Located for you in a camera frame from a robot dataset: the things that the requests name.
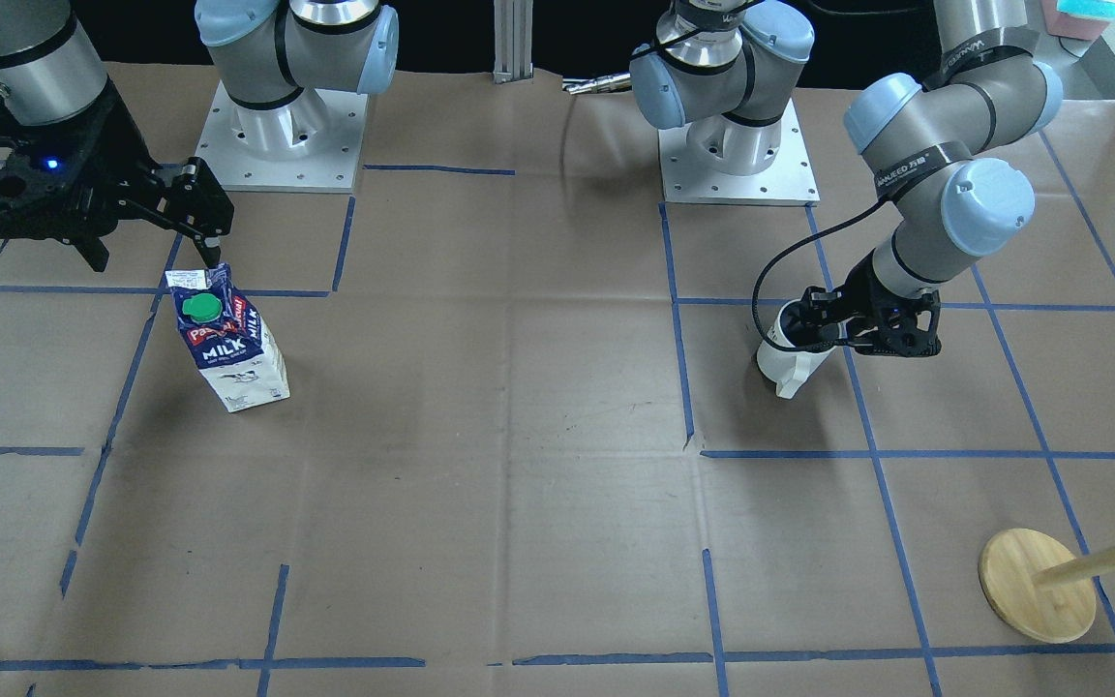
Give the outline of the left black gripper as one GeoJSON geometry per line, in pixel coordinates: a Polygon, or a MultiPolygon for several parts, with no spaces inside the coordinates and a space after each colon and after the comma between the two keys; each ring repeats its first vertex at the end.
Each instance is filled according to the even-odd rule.
{"type": "Polygon", "coordinates": [[[824,351],[845,337],[859,351],[898,351],[901,343],[886,328],[885,312],[895,303],[896,296],[879,281],[873,256],[864,256],[840,287],[809,285],[802,293],[799,345],[824,351]]]}

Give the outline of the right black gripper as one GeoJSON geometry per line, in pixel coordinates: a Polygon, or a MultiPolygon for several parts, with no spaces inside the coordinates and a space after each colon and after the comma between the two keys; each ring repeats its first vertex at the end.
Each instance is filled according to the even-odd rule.
{"type": "Polygon", "coordinates": [[[205,268],[220,264],[221,238],[233,228],[234,204],[205,159],[163,165],[151,156],[140,129],[112,79],[84,116],[90,151],[76,178],[75,213],[65,242],[93,272],[109,264],[105,235],[123,220],[143,220],[196,243],[205,268]]]}

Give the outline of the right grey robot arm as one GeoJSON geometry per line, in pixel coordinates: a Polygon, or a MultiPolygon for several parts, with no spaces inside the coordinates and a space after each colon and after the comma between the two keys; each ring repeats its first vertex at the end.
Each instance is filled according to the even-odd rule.
{"type": "MultiPolygon", "coordinates": [[[[398,14],[377,1],[198,1],[195,20],[256,168],[345,147],[322,93],[382,93],[397,66],[398,14]]],[[[207,159],[152,158],[72,4],[0,1],[0,241],[54,239],[101,272],[105,236],[143,220],[212,268],[233,215],[207,159]]]]}

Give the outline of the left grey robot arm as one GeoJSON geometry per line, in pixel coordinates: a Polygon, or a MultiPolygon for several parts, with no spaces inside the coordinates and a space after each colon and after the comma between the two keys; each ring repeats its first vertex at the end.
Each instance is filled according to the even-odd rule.
{"type": "MultiPolygon", "coordinates": [[[[835,289],[811,287],[762,330],[783,358],[850,346],[859,354],[941,351],[939,289],[995,255],[1034,216],[1031,182],[987,151],[1040,130],[1061,107],[1059,76],[1036,61],[1022,1],[938,1],[941,62],[918,83],[893,74],[849,106],[849,139],[873,176],[876,206],[901,224],[835,289]]],[[[712,120],[768,129],[808,62],[808,18],[779,1],[673,1],[628,75],[656,129],[712,120]]]]}

